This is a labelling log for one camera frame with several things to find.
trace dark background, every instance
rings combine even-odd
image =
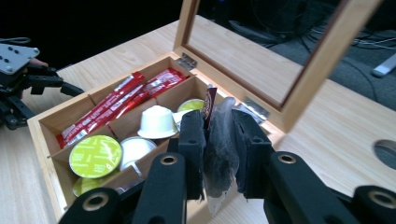
[[[178,20],[182,0],[21,0],[0,3],[0,38],[29,37],[55,68]]]

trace wooden box lid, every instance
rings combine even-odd
[[[218,83],[223,83],[223,74],[240,84],[248,93],[233,94],[263,106],[270,114],[268,120],[287,133],[380,2],[342,0],[313,53],[305,65],[300,66],[230,30],[211,29],[213,23],[197,15],[200,1],[184,0],[174,52],[193,58],[196,68]],[[207,32],[194,32],[195,26]],[[227,37],[223,45],[211,45],[207,41],[219,36]],[[246,51],[246,45],[249,49],[251,45],[257,48]]]

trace wooden box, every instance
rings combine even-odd
[[[164,69],[173,67],[188,78],[156,99],[143,103],[111,122],[111,131],[107,127],[102,127],[87,136],[105,134],[118,141],[135,136],[139,129],[141,113],[145,109],[153,105],[162,105],[176,111],[182,102],[190,98],[204,99],[207,85],[213,84],[219,88],[216,103],[226,96],[232,96],[238,103],[246,103],[248,99],[268,112],[269,117],[261,123],[261,127],[276,147],[297,122],[378,2],[342,1],[325,36],[306,65],[301,67],[242,36],[196,16],[199,1],[185,0],[173,51],[28,120],[56,218],[61,218],[67,207],[76,199],[72,187],[78,179],[68,164],[69,154],[74,145],[61,149],[56,135],[90,111],[132,72],[140,71],[146,79],[150,79]],[[211,38],[224,39],[224,46],[227,47],[216,46],[215,43],[219,42],[211,42]],[[165,152],[167,143],[161,143],[136,163],[143,177],[147,176],[152,159]],[[118,188],[138,178],[134,168],[129,167],[102,186]],[[191,213],[188,215],[199,211],[203,206],[204,203],[191,205]]]

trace box compartment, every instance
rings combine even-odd
[[[154,105],[161,105],[176,112],[177,108],[189,99],[205,99],[207,79],[203,79],[202,74],[197,76],[185,70],[177,63],[176,58],[171,55],[157,62],[150,63],[148,66],[137,71],[141,72],[146,78],[145,81],[147,81],[169,67],[180,71],[187,79],[158,97],[147,100],[120,118],[111,121],[107,126],[103,126],[87,134],[82,139],[103,134],[121,142],[125,138],[138,136],[137,131],[140,128],[141,114],[144,110]],[[29,120],[29,127],[32,130],[33,138],[39,139],[37,141],[38,143],[35,142],[36,148],[41,148],[42,155],[45,157],[45,162],[42,162],[42,169],[48,170],[48,172],[45,172],[45,179],[48,190],[52,192],[50,195],[55,196],[51,197],[51,202],[57,218],[60,218],[67,207],[77,198],[73,193],[73,186],[79,179],[79,176],[73,173],[68,162],[73,147],[82,139],[71,146],[61,149],[56,136],[93,109],[96,104],[110,94],[129,75],[124,75],[117,81],[108,83],[101,88],[85,92]],[[224,94],[224,91],[218,91],[215,104],[220,103],[225,96],[232,95]],[[271,134],[271,129],[262,129],[267,134]],[[166,151],[168,139],[158,142],[160,144],[157,143],[157,148],[136,162],[136,166],[143,176],[139,176],[133,167],[128,167],[109,178],[101,186],[119,189],[133,185],[139,178],[147,177],[152,160],[157,155]]]

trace black cable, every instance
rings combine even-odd
[[[279,11],[282,11],[282,9],[284,9],[284,7],[286,7],[288,5],[288,3],[285,6],[283,6]],[[293,34],[294,30],[291,30],[291,31],[276,31],[276,30],[272,30],[270,27],[268,27],[268,25],[262,23],[262,20],[257,15],[257,6],[254,5],[253,1],[249,1],[249,4],[251,6],[251,10],[253,12],[253,16],[256,18],[257,22],[262,27],[264,27],[265,29],[267,29],[271,33],[275,33],[275,34],[279,34],[279,35],[292,35]]]
[[[31,41],[29,37],[0,38],[0,43],[27,44]]]
[[[270,49],[270,48],[272,48],[272,47],[274,47],[274,46],[276,46],[276,45],[278,45],[278,44],[271,44],[271,45],[268,45],[268,46],[265,46],[267,49]]]
[[[364,37],[357,37],[356,39],[358,39],[358,40],[371,40],[371,41],[375,41],[375,42],[386,42],[386,41],[396,42],[394,37],[378,38],[378,37],[370,37],[370,35],[367,35],[367,36],[364,36]]]
[[[387,46],[387,47],[384,47],[384,48],[365,48],[365,47],[361,47],[361,46],[352,46],[352,47],[357,48],[357,49],[386,49],[386,48],[396,47],[396,45],[391,45],[391,46]]]
[[[375,36],[375,37],[379,38],[380,40],[381,40],[381,39],[387,39],[387,38],[389,38],[389,36],[382,36],[382,35],[379,35],[379,34],[378,34],[378,31],[375,31],[375,30],[372,30],[372,31],[365,31],[365,30],[362,30],[361,32],[362,32],[362,33],[366,33],[366,34],[371,34],[372,36]]]
[[[259,38],[259,37],[255,36],[255,35],[249,35],[249,34],[237,31],[235,29],[233,29],[233,31],[236,34],[239,34],[239,35],[241,35],[241,36],[243,36],[243,37],[255,42],[256,44],[259,44],[259,45],[264,46],[264,47],[266,45],[277,45],[277,44],[281,43],[280,40],[278,40],[278,39],[274,39],[274,40],[272,40],[272,39],[264,39],[264,38]]]
[[[369,85],[372,88],[374,101],[378,102],[378,97],[376,96],[376,92],[375,92],[375,86],[374,86],[373,82],[370,80],[370,78],[368,78],[367,75],[363,71],[361,71],[359,69],[359,67],[357,67],[355,64],[350,63],[350,62],[346,61],[345,59],[342,59],[341,61],[349,64],[351,67],[355,68],[358,72],[360,72],[363,75],[363,77],[367,80],[367,82],[369,83]]]
[[[306,51],[308,51],[308,53],[311,54],[311,49],[308,47],[308,45],[306,45],[305,41],[303,40],[303,38],[301,36],[299,36],[299,40],[300,40],[300,43],[303,45],[303,47],[306,49]]]
[[[311,54],[312,53],[311,49],[306,45],[302,36],[299,36],[299,40],[300,40],[300,43],[303,45],[303,47],[308,51],[308,53]],[[378,102],[378,97],[376,95],[375,86],[374,86],[373,82],[370,80],[370,78],[368,78],[367,75],[364,72],[362,72],[359,69],[359,67],[357,67],[355,64],[350,63],[350,62],[346,61],[345,59],[342,59],[341,61],[349,64],[351,67],[355,68],[358,72],[360,72],[362,74],[362,76],[367,80],[367,82],[369,83],[369,85],[372,89],[374,101]]]
[[[311,33],[308,33],[308,34],[306,34],[305,36],[306,36],[306,38],[307,38],[308,40],[310,40],[311,42],[313,42],[313,43],[315,43],[315,44],[319,41],[319,38],[316,37],[316,36],[314,36],[314,35],[312,35]]]

